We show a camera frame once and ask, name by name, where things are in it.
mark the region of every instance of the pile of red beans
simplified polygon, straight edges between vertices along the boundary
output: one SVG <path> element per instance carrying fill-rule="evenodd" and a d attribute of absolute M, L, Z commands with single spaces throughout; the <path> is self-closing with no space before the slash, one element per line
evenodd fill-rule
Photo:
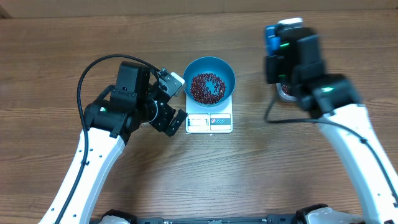
<path fill-rule="evenodd" d="M 206 86 L 207 83 L 213 84 L 213 92 Z M 219 102 L 224 97 L 225 89 L 225 82 L 213 73 L 202 73 L 192 79 L 191 94 L 199 103 L 212 105 Z"/>

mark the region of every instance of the blue bowl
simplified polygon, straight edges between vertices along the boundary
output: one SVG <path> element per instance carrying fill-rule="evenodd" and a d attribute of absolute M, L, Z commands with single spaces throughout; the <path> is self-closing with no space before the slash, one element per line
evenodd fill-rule
<path fill-rule="evenodd" d="M 213 73 L 224 81 L 226 85 L 225 93 L 224 97 L 222 97 L 222 99 L 220 99 L 219 102 L 212 105 L 206 105 L 203 103 L 199 103 L 195 99 L 193 99 L 193 96 L 190 91 L 192 79 L 193 77 L 201 73 Z M 232 68 L 228 65 L 228 63 L 216 57 L 203 57 L 194 60 L 185 69 L 183 79 L 187 83 L 187 87 L 185 87 L 185 93 L 187 94 L 187 96 L 191 98 L 198 105 L 204 107 L 212 107 L 222 104 L 229 96 L 232 95 L 232 92 L 234 91 L 236 85 L 234 70 L 232 70 Z"/>

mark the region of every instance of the digital scale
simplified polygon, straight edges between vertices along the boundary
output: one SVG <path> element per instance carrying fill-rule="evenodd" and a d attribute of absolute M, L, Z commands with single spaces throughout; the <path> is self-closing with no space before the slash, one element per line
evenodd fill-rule
<path fill-rule="evenodd" d="M 187 97 L 187 133 L 231 133 L 233 129 L 232 96 L 213 107 L 200 106 Z"/>

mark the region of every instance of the green indicator light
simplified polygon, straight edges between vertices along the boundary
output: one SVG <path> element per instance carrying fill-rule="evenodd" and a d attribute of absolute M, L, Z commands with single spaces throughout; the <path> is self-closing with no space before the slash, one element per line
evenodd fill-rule
<path fill-rule="evenodd" d="M 327 93 L 327 92 L 332 91 L 332 90 L 334 90 L 332 87 L 324 87 L 324 88 L 322 88 L 322 91 L 324 93 Z"/>

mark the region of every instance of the wooden tabletop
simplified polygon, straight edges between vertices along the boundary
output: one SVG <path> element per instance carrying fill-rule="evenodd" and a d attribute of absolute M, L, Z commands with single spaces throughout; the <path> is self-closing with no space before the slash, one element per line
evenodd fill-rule
<path fill-rule="evenodd" d="M 322 40 L 328 69 L 352 79 L 398 167 L 398 11 L 322 11 L 118 16 L 0 21 L 0 223 L 37 223 L 70 166 L 81 124 L 78 79 L 93 60 L 133 55 L 182 75 L 198 57 L 236 73 L 234 131 L 169 138 L 132 134 L 106 179 L 93 217 L 111 208 L 139 217 L 195 218 L 292 213 L 315 203 L 361 213 L 341 162 L 312 124 L 263 121 L 274 92 L 263 72 L 264 26 L 301 16 Z M 94 67 L 83 105 L 116 82 L 121 60 Z M 185 107 L 185 95 L 173 98 Z M 278 103 L 272 118 L 307 115 Z"/>

